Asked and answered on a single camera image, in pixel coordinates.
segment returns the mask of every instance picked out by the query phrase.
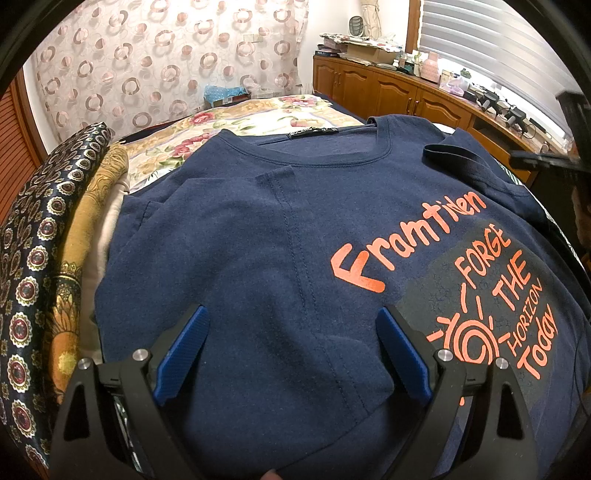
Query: wooden cabinet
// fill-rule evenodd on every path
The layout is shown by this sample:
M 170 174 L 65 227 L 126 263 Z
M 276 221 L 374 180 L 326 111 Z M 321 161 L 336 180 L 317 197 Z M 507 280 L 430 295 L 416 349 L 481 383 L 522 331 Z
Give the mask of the wooden cabinet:
M 418 87 L 393 79 L 380 73 L 375 74 L 373 109 L 371 115 L 382 116 L 391 113 L 410 115 Z
M 338 72 L 335 102 L 361 118 L 373 115 L 372 97 L 374 73 L 357 65 L 341 65 Z
M 434 124 L 443 124 L 464 130 L 468 128 L 472 118 L 469 111 L 425 90 L 419 91 L 413 115 L 422 116 Z
M 468 130 L 507 167 L 511 150 L 536 152 L 540 149 L 466 100 L 402 73 L 344 59 L 314 57 L 314 88 L 362 118 L 398 113 L 422 116 L 435 124 Z M 528 185 L 535 180 L 535 174 L 529 171 L 514 170 L 514 173 Z
M 314 88 L 334 99 L 339 67 L 331 60 L 314 59 Z

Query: metal screw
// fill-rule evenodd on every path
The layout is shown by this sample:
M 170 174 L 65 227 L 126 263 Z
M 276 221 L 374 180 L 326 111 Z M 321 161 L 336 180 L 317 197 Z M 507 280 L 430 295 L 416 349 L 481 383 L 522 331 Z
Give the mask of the metal screw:
M 446 348 L 439 350 L 437 352 L 437 356 L 439 357 L 439 360 L 442 360 L 444 362 L 451 362 L 453 359 L 453 353 L 451 353 L 451 351 L 449 351 Z
M 87 370 L 92 365 L 92 360 L 90 358 L 81 358 L 78 360 L 78 368 L 80 370 Z
M 133 359 L 137 362 L 143 362 L 148 358 L 150 352 L 148 352 L 145 348 L 138 348 L 134 354 L 132 355 Z
M 509 362 L 501 356 L 495 360 L 495 365 L 501 370 L 507 370 L 509 368 Z

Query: cardboard box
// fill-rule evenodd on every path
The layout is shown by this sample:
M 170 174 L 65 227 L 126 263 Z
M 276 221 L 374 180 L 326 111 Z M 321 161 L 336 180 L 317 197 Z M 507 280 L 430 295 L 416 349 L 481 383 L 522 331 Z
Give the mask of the cardboard box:
M 250 100 L 251 94 L 244 93 L 243 95 L 237 95 L 235 97 L 226 97 L 222 100 L 216 100 L 213 105 L 209 103 L 207 100 L 204 100 L 205 110 L 209 110 L 210 108 L 216 108 L 218 106 L 232 106 L 236 105 L 237 103 L 243 102 L 244 100 Z
M 348 55 L 373 63 L 389 63 L 396 59 L 396 52 L 389 53 L 381 48 L 350 43 L 347 48 Z

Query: electronic device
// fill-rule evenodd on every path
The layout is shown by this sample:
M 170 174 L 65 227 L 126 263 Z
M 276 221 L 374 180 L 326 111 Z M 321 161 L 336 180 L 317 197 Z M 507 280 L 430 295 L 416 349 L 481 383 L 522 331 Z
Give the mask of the electronic device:
M 512 106 L 506 115 L 507 120 L 505 122 L 505 125 L 507 126 L 507 128 L 515 128 L 515 126 L 517 125 L 519 126 L 519 128 L 521 129 L 521 133 L 523 134 L 527 132 L 527 125 L 524 122 L 526 117 L 527 116 L 525 112 L 519 110 L 516 106 Z
M 361 37 L 363 35 L 363 18 L 359 15 L 351 17 L 349 20 L 349 33 L 354 37 Z
M 470 91 L 466 90 L 466 91 L 464 92 L 464 95 L 463 95 L 463 97 L 464 97 L 466 100 L 468 100 L 469 102 L 472 102 L 472 103 L 477 103 L 477 99 L 478 99 L 478 97 L 476 96 L 476 94 L 475 94 L 475 93 L 472 93 L 472 92 L 470 92 Z
M 542 133 L 547 133 L 547 130 L 544 127 L 542 127 L 538 122 L 536 122 L 532 117 L 530 117 L 530 123 L 538 130 L 540 130 Z
M 478 100 L 480 104 L 480 108 L 483 112 L 486 112 L 489 108 L 493 108 L 495 110 L 495 117 L 498 115 L 502 115 L 503 111 L 499 106 L 500 97 L 490 90 L 484 92 L 484 95 Z

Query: white cloth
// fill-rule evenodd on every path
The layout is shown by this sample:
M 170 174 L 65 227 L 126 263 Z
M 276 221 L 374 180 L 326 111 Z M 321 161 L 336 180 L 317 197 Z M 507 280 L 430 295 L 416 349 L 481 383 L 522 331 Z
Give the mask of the white cloth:
M 382 25 L 379 22 L 378 0 L 361 0 L 363 15 L 363 35 L 373 40 L 382 36 Z
M 109 245 L 113 238 L 115 225 L 123 198 L 129 193 L 128 174 L 125 173 L 113 185 L 105 202 L 105 210 L 95 227 L 90 252 L 82 268 L 82 293 L 80 301 L 80 354 L 92 358 L 95 363 L 103 362 L 100 348 L 99 329 L 94 321 L 95 292 L 105 276 Z

